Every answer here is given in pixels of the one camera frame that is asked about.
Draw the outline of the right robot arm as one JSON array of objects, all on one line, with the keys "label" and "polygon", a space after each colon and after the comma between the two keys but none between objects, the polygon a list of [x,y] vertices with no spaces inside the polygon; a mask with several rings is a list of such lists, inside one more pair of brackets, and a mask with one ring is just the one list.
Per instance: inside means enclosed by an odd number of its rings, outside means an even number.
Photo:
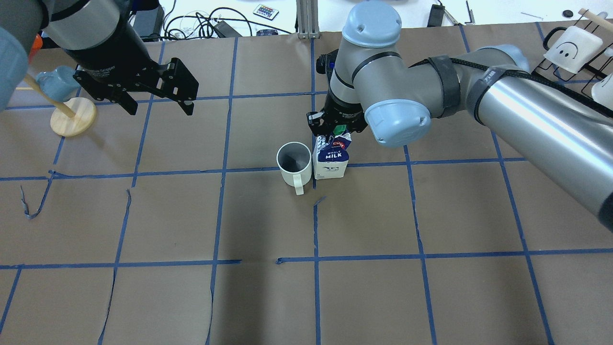
[{"label": "right robot arm", "polygon": [[306,115],[313,135],[369,127],[381,146],[401,147],[422,138],[432,120],[467,111],[612,228],[611,109],[532,75],[513,45],[406,66],[400,33],[400,15],[383,1],[351,9],[339,49],[316,63],[329,88],[322,110]]}]

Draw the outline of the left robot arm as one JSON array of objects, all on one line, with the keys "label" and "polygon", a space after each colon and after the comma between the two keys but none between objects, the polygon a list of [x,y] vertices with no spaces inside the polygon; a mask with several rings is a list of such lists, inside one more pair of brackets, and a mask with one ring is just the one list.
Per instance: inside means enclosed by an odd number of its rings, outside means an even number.
[{"label": "left robot arm", "polygon": [[1,2],[1,108],[6,109],[29,66],[29,52],[44,32],[79,65],[72,78],[92,98],[136,114],[132,92],[173,100],[193,113],[199,83],[177,57],[156,63],[115,0],[3,0]]}]

